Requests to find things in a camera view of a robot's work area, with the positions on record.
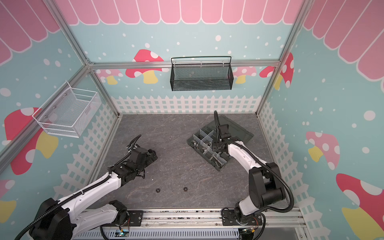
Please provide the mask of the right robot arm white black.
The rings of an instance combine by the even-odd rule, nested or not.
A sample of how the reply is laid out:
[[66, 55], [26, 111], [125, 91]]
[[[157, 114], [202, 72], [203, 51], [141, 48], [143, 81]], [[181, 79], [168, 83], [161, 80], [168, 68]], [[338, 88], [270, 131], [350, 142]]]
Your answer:
[[245, 224], [266, 210], [290, 212], [294, 208], [294, 196], [283, 180], [279, 166], [262, 160], [239, 138], [231, 136], [229, 125], [220, 123], [217, 111], [214, 111], [214, 121], [217, 141], [213, 143], [213, 151], [229, 154], [249, 174], [249, 195], [236, 204], [236, 220]]

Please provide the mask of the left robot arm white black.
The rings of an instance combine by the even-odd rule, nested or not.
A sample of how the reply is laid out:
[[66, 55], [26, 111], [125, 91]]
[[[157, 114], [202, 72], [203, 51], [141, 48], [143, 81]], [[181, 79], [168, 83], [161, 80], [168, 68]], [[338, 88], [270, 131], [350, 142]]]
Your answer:
[[34, 240], [72, 240], [78, 235], [104, 225], [113, 224], [122, 229], [129, 226], [134, 217], [127, 207], [114, 200], [94, 210], [87, 208], [105, 195], [121, 188], [137, 177], [145, 178], [145, 169], [154, 163], [156, 151], [137, 144], [136, 136], [127, 146], [128, 153], [109, 166], [99, 179], [77, 192], [59, 200], [44, 201], [35, 219], [16, 236], [20, 240], [29, 234]]

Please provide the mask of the dark green compartment organizer box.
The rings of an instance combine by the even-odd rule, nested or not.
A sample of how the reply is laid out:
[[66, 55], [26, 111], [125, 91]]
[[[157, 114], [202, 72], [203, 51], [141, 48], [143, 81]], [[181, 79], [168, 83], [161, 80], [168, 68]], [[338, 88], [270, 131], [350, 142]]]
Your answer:
[[[229, 125], [229, 132], [232, 137], [239, 137], [244, 144], [247, 144], [254, 134], [241, 127], [233, 120], [222, 115], [219, 116], [219, 122], [222, 125]], [[201, 157], [203, 157], [210, 165], [217, 171], [220, 171], [228, 162], [235, 159], [227, 153], [216, 153], [212, 150], [212, 143], [217, 141], [216, 124], [215, 121], [202, 127], [192, 137], [188, 138], [187, 144], [192, 147]]]

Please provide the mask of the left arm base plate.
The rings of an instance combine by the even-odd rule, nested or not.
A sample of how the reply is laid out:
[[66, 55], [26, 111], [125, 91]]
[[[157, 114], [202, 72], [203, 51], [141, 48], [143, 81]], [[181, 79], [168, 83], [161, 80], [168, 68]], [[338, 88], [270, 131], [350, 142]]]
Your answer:
[[120, 227], [140, 227], [143, 221], [143, 211], [128, 210], [119, 216], [118, 226]]

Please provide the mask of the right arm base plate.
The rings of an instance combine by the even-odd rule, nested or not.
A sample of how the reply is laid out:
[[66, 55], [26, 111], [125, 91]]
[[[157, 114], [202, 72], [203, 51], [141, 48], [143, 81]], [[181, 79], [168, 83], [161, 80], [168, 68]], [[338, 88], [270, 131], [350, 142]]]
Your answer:
[[263, 220], [261, 217], [253, 215], [243, 216], [236, 209], [223, 208], [221, 210], [221, 219], [223, 226], [261, 226]]

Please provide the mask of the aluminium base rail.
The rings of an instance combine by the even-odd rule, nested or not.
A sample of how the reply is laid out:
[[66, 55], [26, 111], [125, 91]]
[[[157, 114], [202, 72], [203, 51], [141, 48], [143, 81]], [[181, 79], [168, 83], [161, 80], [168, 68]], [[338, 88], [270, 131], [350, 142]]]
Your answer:
[[[142, 209], [141, 229], [224, 228], [221, 208], [148, 208]], [[299, 208], [289, 213], [264, 212], [267, 228], [306, 226]]]

